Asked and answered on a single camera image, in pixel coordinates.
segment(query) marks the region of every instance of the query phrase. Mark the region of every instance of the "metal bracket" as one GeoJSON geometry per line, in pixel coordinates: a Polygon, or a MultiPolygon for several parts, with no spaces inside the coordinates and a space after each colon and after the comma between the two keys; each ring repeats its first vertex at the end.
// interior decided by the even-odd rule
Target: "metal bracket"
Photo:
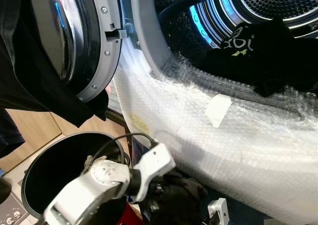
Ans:
{"type": "Polygon", "coordinates": [[[217,215],[219,217],[219,223],[216,225],[228,225],[230,221],[227,200],[219,198],[218,200],[213,200],[208,205],[208,212],[210,219],[214,219],[217,215]]]}

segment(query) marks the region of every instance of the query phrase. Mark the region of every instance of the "blue light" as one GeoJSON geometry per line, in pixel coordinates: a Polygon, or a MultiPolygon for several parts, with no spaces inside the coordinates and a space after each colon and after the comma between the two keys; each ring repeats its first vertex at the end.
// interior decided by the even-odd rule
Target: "blue light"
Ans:
{"type": "Polygon", "coordinates": [[[224,5],[224,9],[228,12],[229,15],[234,15],[235,12],[234,10],[232,9],[232,6],[230,4],[230,1],[229,0],[222,0],[223,2],[223,5],[224,5]]]}
{"type": "Polygon", "coordinates": [[[61,16],[60,9],[59,9],[59,4],[57,2],[55,3],[55,8],[56,8],[56,11],[58,12],[58,15],[59,15],[59,18],[60,18],[60,21],[61,21],[61,25],[64,28],[64,23],[62,21],[62,16],[61,16]]]}
{"type": "Polygon", "coordinates": [[[209,45],[212,45],[214,44],[211,40],[211,38],[209,37],[209,35],[207,34],[207,32],[205,31],[201,21],[200,21],[200,18],[198,16],[198,13],[196,12],[195,10],[195,7],[194,6],[191,6],[190,7],[190,12],[191,12],[191,15],[192,15],[192,19],[193,19],[193,22],[194,24],[196,25],[196,27],[198,28],[200,34],[202,35],[202,37],[206,40],[206,42],[208,42],[209,45]]]}

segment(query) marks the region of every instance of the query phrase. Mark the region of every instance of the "stainless steel drum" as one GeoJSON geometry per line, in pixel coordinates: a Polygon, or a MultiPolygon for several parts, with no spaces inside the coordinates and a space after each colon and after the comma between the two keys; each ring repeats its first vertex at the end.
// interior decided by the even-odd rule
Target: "stainless steel drum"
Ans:
{"type": "MultiPolygon", "coordinates": [[[[155,1],[159,10],[176,0],[155,1]]],[[[241,22],[273,18],[284,19],[295,37],[318,37],[318,0],[205,0],[161,28],[173,51],[196,62],[209,48],[218,48],[241,22]]]]}

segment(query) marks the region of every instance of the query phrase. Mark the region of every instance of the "washing machine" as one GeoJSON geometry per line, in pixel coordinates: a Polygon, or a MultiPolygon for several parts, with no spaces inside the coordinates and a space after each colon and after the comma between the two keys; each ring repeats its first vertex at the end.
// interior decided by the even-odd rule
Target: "washing machine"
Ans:
{"type": "Polygon", "coordinates": [[[286,224],[317,224],[315,95],[264,98],[192,62],[241,22],[282,18],[295,37],[317,38],[318,0],[30,1],[43,50],[82,102],[113,78],[130,131],[165,143],[179,168],[286,224]]]}

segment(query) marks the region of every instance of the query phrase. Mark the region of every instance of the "black garment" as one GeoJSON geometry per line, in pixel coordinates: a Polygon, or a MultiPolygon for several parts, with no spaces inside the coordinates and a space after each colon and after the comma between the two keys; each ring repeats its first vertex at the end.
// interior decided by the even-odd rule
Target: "black garment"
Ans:
{"type": "Polygon", "coordinates": [[[52,111],[76,126],[94,113],[106,120],[108,95],[82,103],[56,75],[44,53],[29,0],[0,0],[0,107],[52,111]]]}
{"type": "Polygon", "coordinates": [[[0,177],[0,204],[9,197],[11,188],[11,184],[3,177],[0,177]]]}
{"type": "Polygon", "coordinates": [[[10,115],[0,109],[0,158],[10,154],[24,142],[10,115]]]}
{"type": "Polygon", "coordinates": [[[254,91],[266,97],[287,84],[299,91],[312,90],[318,81],[317,52],[317,39],[295,39],[281,19],[241,23],[198,68],[254,85],[254,91]]]}
{"type": "Polygon", "coordinates": [[[206,195],[199,182],[174,169],[152,180],[147,197],[139,206],[146,224],[200,225],[200,200],[206,195]],[[151,206],[158,209],[151,211],[151,206]]]}

